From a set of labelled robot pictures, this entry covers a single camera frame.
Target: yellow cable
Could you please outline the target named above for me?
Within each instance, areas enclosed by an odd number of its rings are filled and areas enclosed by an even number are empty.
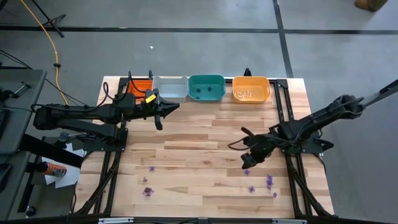
[[[30,14],[33,16],[33,18],[36,20],[36,22],[40,25],[40,27],[43,29],[43,31],[45,32],[45,35],[47,35],[47,37],[49,38],[49,40],[50,40],[50,42],[52,44],[52,48],[54,49],[54,52],[55,52],[55,63],[58,64],[58,53],[57,53],[57,49],[55,48],[55,44],[54,44],[54,42],[51,39],[51,36],[47,32],[47,30],[45,30],[44,26],[40,23],[40,21],[36,18],[35,14],[29,9],[27,4],[25,4],[24,0],[21,0],[21,2],[26,7],[26,9],[30,12]],[[68,105],[68,100],[65,98],[65,96],[61,92],[60,85],[58,84],[58,67],[55,67],[55,84],[57,84],[57,87],[60,90],[60,94],[61,94],[63,100],[65,100],[65,104]]]

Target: spray can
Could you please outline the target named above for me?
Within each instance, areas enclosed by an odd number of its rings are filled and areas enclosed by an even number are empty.
[[[67,174],[67,168],[61,165],[56,165],[51,162],[41,162],[36,166],[37,172],[44,172],[45,175],[52,175],[54,177],[63,177]]]

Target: orange container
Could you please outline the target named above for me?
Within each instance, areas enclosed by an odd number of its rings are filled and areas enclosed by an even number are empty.
[[[266,77],[235,77],[232,92],[235,103],[262,103],[271,94]]]
[[[135,96],[145,96],[145,93],[141,93],[141,92],[137,91],[131,82],[134,82],[135,86],[140,91],[153,90],[152,89],[152,82],[153,82],[152,80],[133,80],[133,81],[130,81],[128,93],[132,93]]]

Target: floor stripe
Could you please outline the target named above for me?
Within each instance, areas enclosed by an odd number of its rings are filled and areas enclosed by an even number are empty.
[[[277,34],[278,29],[229,29],[229,28],[139,28],[139,27],[58,27],[62,32],[178,32],[178,33],[244,33],[244,34]],[[32,26],[0,26],[0,30],[41,31]]]
[[[286,34],[362,34],[362,35],[398,35],[398,30],[315,30],[285,29]]]
[[[292,64],[290,63],[289,51],[287,50],[286,36],[284,31],[284,25],[282,22],[282,16],[280,14],[278,0],[273,0],[276,23],[278,25],[280,47],[282,48],[282,57],[284,59],[285,70],[287,78],[293,78]]]
[[[73,27],[58,26],[64,32],[194,32],[194,33],[244,33],[244,34],[348,34],[348,35],[398,35],[398,30],[318,30],[318,29],[252,29],[252,28],[145,28],[145,27]],[[0,30],[42,31],[35,26],[1,25]]]

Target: white paper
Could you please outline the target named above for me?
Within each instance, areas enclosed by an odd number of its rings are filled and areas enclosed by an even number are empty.
[[[67,144],[67,148],[66,151],[68,152],[72,152],[78,156],[83,157],[84,155],[84,150],[79,149],[74,151],[72,148],[72,144],[68,143]],[[73,167],[70,165],[66,165],[66,164],[62,164],[60,162],[55,162],[52,159],[47,159],[47,158],[42,158],[43,162],[51,162],[53,164],[57,164],[57,165],[61,165],[67,168],[67,173],[63,176],[63,177],[54,177],[54,176],[50,176],[50,175],[46,175],[45,176],[45,181],[48,184],[54,183],[55,182],[55,188],[60,188],[60,187],[65,187],[65,186],[69,186],[69,185],[73,185],[77,182],[77,180],[79,179],[79,175],[80,175],[80,169],[77,167]]]

